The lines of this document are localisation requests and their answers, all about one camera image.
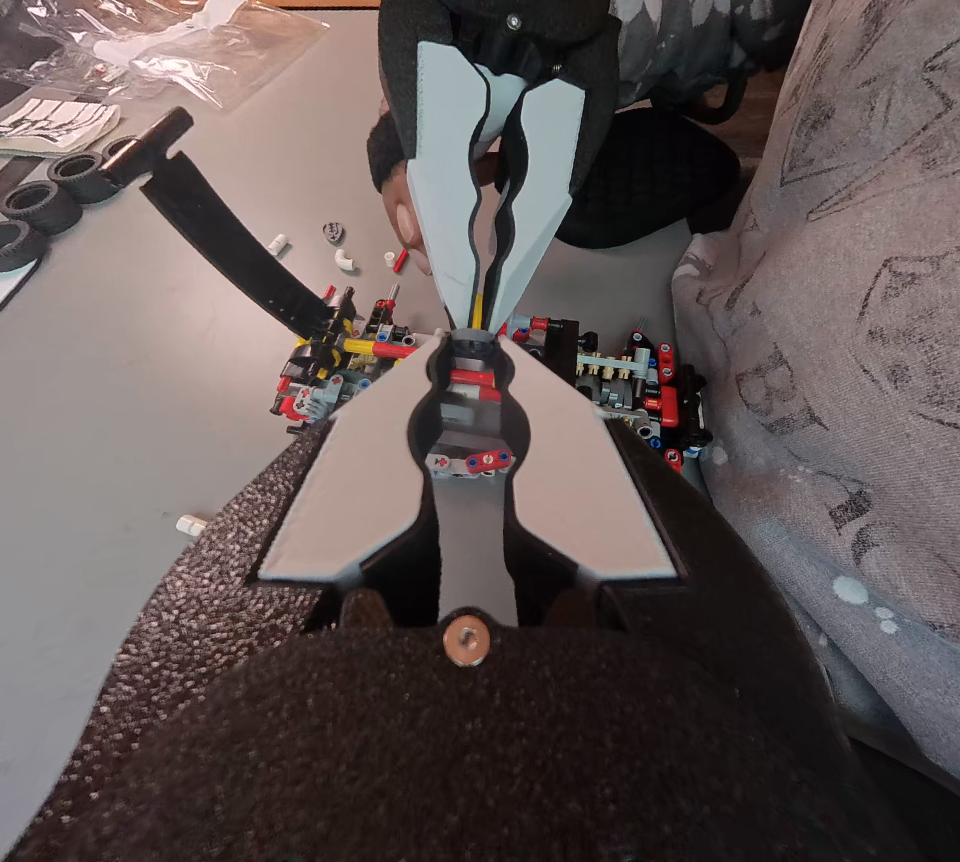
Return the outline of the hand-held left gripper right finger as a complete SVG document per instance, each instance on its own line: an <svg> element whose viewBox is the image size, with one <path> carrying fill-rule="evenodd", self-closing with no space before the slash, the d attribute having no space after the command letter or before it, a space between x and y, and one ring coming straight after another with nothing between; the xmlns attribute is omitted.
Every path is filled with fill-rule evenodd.
<svg viewBox="0 0 960 862"><path fill-rule="evenodd" d="M496 346L510 575L527 587L676 580L637 478L594 404L515 342Z"/></svg>

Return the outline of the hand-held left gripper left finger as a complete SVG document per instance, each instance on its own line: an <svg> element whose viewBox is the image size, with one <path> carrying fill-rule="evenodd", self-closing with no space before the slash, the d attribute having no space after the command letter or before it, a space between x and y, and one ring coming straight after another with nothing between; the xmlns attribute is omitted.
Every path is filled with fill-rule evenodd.
<svg viewBox="0 0 960 862"><path fill-rule="evenodd" d="M257 568L262 583L346 587L366 576L440 577L433 478L450 336L432 336L328 419Z"/></svg>

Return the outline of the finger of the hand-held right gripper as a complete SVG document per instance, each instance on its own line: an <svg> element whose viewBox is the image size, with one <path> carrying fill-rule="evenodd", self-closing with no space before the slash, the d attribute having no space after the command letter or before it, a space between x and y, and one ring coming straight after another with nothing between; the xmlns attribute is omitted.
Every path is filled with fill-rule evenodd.
<svg viewBox="0 0 960 862"><path fill-rule="evenodd" d="M471 328L479 262L480 205L474 145L490 101L486 79L450 44L416 48L415 154L407 165L426 256L453 328Z"/></svg>
<svg viewBox="0 0 960 862"><path fill-rule="evenodd" d="M570 208L585 99L582 88L549 80L524 90L510 112L500 139L507 177L494 216L483 328L500 328L516 310Z"/></svg>

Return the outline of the toy brick car chassis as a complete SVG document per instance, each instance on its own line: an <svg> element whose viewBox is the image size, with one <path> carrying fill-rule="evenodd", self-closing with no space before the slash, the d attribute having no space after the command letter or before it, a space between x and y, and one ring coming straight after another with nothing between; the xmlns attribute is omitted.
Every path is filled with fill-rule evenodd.
<svg viewBox="0 0 960 862"><path fill-rule="evenodd" d="M270 413L298 435L366 392L427 340L395 321L398 284L358 316L353 289L322 301L331 316L318 333L297 339L279 374ZM619 354L605 353L598 335L565 318L514 314L498 336L544 364L598 409L639 436L675 472L713 439L704 416L705 378L681 359L668 341L652 339L642 318ZM494 477L517 457L499 435L501 392L495 370L479 342L462 343L440 403L441 435L426 465L437 477Z"/></svg>

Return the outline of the grey desk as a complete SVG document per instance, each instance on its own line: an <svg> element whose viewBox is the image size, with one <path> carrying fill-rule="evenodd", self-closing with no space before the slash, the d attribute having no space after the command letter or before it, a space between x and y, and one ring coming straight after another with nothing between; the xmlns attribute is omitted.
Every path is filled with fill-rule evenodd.
<svg viewBox="0 0 960 862"><path fill-rule="evenodd" d="M368 313L394 283L402 325L447 324L371 183L378 15L306 12L313 49L232 112L162 93L122 104L119 136L176 105L180 148L262 244L316 293ZM345 229L327 242L326 222ZM343 249L358 266L343 272ZM137 187L83 212L2 311L2 855L73 752L114 654L184 550L290 443L270 414L294 336L186 243Z"/></svg>

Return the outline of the person's right hand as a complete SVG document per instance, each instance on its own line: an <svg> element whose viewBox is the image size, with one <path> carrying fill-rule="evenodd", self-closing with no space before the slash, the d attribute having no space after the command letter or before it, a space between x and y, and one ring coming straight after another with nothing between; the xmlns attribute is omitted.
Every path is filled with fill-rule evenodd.
<svg viewBox="0 0 960 862"><path fill-rule="evenodd" d="M415 266L422 273L427 277L432 276L424 236L407 182L405 162L401 162L390 172L380 194L390 225L402 248L408 251Z"/></svg>

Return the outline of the black curved toy panel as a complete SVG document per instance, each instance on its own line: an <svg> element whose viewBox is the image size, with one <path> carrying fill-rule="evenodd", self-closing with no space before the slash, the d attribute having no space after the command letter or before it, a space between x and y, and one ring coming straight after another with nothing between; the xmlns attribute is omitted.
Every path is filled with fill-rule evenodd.
<svg viewBox="0 0 960 862"><path fill-rule="evenodd" d="M193 125L185 108L172 108L104 161L104 177L116 188L147 177L146 199L222 276L297 336L318 335L330 305L270 255L185 153L169 155Z"/></svg>

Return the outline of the clear plastic bag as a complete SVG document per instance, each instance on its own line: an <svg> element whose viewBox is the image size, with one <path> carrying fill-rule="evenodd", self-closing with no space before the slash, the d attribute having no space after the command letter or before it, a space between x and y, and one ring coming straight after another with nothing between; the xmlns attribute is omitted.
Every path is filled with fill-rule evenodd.
<svg viewBox="0 0 960 862"><path fill-rule="evenodd" d="M173 93L229 112L330 27L256 0L4 0L2 84L120 102Z"/></svg>

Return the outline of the person's grey printed sweatshirt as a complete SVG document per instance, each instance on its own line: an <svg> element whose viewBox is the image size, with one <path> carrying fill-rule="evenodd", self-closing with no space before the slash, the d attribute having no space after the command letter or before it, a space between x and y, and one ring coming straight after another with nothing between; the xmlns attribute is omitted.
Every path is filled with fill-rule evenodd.
<svg viewBox="0 0 960 862"><path fill-rule="evenodd" d="M812 0L673 279L713 503L841 705L958 779L958 0Z"/></svg>

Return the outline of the white sticker sheet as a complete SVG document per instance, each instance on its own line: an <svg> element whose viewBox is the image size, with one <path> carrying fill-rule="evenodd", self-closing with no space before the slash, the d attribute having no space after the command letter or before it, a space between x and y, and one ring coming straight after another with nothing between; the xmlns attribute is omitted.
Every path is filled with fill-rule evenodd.
<svg viewBox="0 0 960 862"><path fill-rule="evenodd" d="M119 104L30 98L1 118L1 156L54 158L84 151L115 129Z"/></svg>

